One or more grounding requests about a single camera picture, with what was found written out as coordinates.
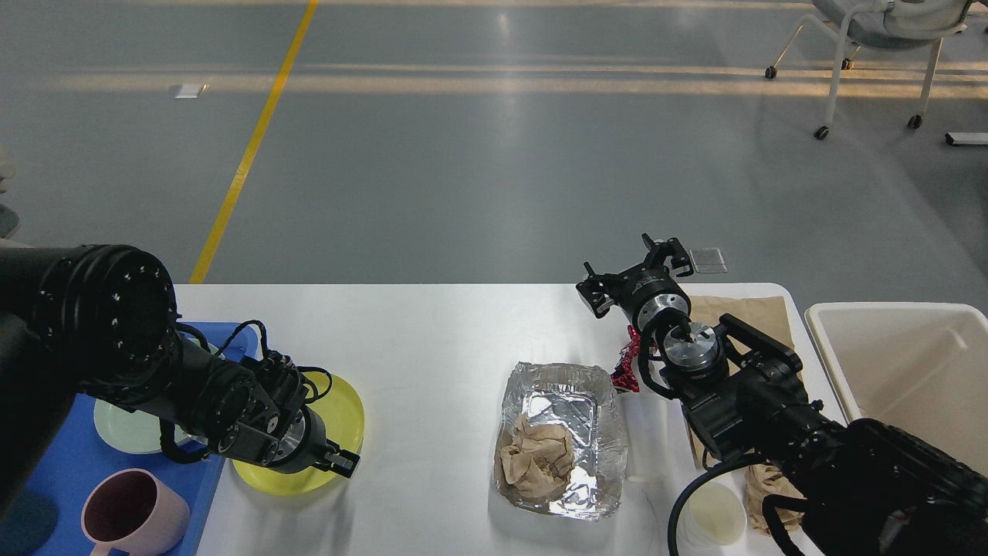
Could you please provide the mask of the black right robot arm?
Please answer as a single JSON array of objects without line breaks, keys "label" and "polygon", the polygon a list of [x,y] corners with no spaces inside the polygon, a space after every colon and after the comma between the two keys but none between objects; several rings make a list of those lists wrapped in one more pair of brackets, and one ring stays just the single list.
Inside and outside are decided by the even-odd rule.
[{"label": "black right robot arm", "polygon": [[984,555],[986,478],[900,427],[823,415],[809,398],[800,356],[733,314],[716,325],[691,317],[677,279],[694,264],[676,237],[643,235],[642,263],[620,273],[590,264],[576,286],[597,319],[620,307],[638,332],[634,366],[649,390],[679,401],[689,428],[717,464],[675,500],[667,525],[678,553],[678,524],[689,497],[716,477],[776,466],[800,496],[766,495],[761,510],[781,553],[800,549],[779,512],[825,555]]}]

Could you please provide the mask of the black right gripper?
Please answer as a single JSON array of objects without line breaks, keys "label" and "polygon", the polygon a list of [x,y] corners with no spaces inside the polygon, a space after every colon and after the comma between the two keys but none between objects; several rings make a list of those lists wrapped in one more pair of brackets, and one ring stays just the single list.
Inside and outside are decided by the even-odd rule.
[{"label": "black right gripper", "polygon": [[611,307],[620,307],[628,323],[642,332],[649,324],[671,327],[689,319],[691,302],[671,276],[694,275],[694,263],[678,237],[655,240],[641,235],[647,253],[638,266],[621,273],[597,273],[583,263],[586,277],[576,290],[596,319],[603,319]]}]

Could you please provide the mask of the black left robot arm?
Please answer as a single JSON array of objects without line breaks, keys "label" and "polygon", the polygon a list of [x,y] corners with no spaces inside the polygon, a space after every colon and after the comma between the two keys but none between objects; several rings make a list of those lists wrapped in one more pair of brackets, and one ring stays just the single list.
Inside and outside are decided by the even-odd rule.
[{"label": "black left robot arm", "polygon": [[154,416],[162,453],[182,465],[215,454],[282,474],[349,478],[360,455],[329,439],[312,409],[314,368],[272,351],[232,361],[182,323],[163,263],[127,244],[4,247],[2,513],[13,507],[78,394]]}]

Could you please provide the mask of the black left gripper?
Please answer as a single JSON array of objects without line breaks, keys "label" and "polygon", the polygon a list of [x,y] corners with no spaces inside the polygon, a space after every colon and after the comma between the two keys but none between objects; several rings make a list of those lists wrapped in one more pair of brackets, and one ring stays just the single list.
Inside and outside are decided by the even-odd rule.
[{"label": "black left gripper", "polygon": [[282,474],[316,469],[350,479],[359,463],[359,454],[330,446],[322,419],[304,405],[279,440],[267,469]]}]

